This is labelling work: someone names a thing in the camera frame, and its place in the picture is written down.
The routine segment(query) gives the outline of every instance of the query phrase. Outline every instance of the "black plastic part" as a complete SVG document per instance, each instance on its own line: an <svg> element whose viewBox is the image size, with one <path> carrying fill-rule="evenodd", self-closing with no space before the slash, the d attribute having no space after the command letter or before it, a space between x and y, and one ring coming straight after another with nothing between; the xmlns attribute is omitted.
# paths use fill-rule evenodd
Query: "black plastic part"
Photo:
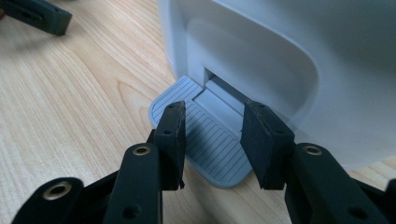
<svg viewBox="0 0 396 224"><path fill-rule="evenodd" d="M154 143L160 150L162 188L177 190L183 184L186 154L186 108L184 101L172 103L163 111L163 118L154 133Z"/></svg>
<svg viewBox="0 0 396 224"><path fill-rule="evenodd" d="M79 179L51 180L33 193L12 223L73 223L78 217L75 207L82 191Z"/></svg>
<svg viewBox="0 0 396 224"><path fill-rule="evenodd" d="M323 147L297 145L284 176L293 223L389 223Z"/></svg>
<svg viewBox="0 0 396 224"><path fill-rule="evenodd" d="M6 14L53 35L64 35L72 14L42 0L0 0Z"/></svg>
<svg viewBox="0 0 396 224"><path fill-rule="evenodd" d="M161 223L159 161L159 149L150 143L127 149L103 223Z"/></svg>
<svg viewBox="0 0 396 224"><path fill-rule="evenodd" d="M396 223L396 179L388 182L386 191L355 180L367 197L376 205L390 223Z"/></svg>
<svg viewBox="0 0 396 224"><path fill-rule="evenodd" d="M283 158L294 149L294 133L266 105L247 101L241 145L261 188L283 189Z"/></svg>
<svg viewBox="0 0 396 224"><path fill-rule="evenodd" d="M78 223L102 223L118 173L114 172L85 187Z"/></svg>

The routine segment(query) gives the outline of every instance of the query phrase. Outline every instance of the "drip tray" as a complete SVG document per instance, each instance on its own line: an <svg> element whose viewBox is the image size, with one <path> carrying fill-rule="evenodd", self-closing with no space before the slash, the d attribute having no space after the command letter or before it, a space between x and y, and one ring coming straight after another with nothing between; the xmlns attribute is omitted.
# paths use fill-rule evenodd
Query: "drip tray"
<svg viewBox="0 0 396 224"><path fill-rule="evenodd" d="M152 102L148 116L157 127L167 105L185 101L187 161L212 185L231 188L251 171L239 143L246 99L218 77L205 88L182 77Z"/></svg>

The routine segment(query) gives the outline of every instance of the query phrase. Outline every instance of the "screw hole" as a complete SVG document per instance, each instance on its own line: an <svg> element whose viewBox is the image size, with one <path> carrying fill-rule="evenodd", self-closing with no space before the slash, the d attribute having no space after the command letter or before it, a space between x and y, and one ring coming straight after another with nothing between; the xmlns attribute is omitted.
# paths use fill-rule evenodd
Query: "screw hole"
<svg viewBox="0 0 396 224"><path fill-rule="evenodd" d="M149 147L139 147L134 150L134 154L136 156L144 156L146 154L149 154Z"/></svg>
<svg viewBox="0 0 396 224"><path fill-rule="evenodd" d="M125 219L134 219L139 216L140 212L141 208L138 205L128 206L123 210L122 216Z"/></svg>
<svg viewBox="0 0 396 224"><path fill-rule="evenodd" d="M58 186L58 187L52 189L49 193L51 193L51 194L60 194L60 193L64 192L65 190L66 190L65 186Z"/></svg>
<svg viewBox="0 0 396 224"><path fill-rule="evenodd" d="M365 220L368 218L367 213L359 207L350 207L347 209L348 213L355 218Z"/></svg>
<svg viewBox="0 0 396 224"><path fill-rule="evenodd" d="M322 151L317 147L305 147L304 149L306 153L313 156L320 156L322 154Z"/></svg>

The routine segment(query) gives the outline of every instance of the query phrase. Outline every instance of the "wooden table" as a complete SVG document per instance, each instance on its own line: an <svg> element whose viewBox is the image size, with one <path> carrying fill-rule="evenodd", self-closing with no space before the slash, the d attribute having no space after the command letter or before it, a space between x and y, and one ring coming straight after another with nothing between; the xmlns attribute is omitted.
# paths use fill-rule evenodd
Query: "wooden table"
<svg viewBox="0 0 396 224"><path fill-rule="evenodd" d="M64 36L0 21L2 223L53 178L88 185L118 170L149 135L149 104L175 81L154 0L50 2L74 15ZM383 189L396 157L351 174ZM216 189L187 164L184 179L163 195L165 223L290 223L284 192L260 190L253 174Z"/></svg>

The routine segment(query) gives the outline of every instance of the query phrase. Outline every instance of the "white plastic housing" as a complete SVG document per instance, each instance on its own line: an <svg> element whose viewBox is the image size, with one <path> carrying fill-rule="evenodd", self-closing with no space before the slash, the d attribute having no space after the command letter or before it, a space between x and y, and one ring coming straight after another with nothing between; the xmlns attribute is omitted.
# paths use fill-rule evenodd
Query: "white plastic housing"
<svg viewBox="0 0 396 224"><path fill-rule="evenodd" d="M396 152L396 1L158 0L176 77L212 73L346 168Z"/></svg>

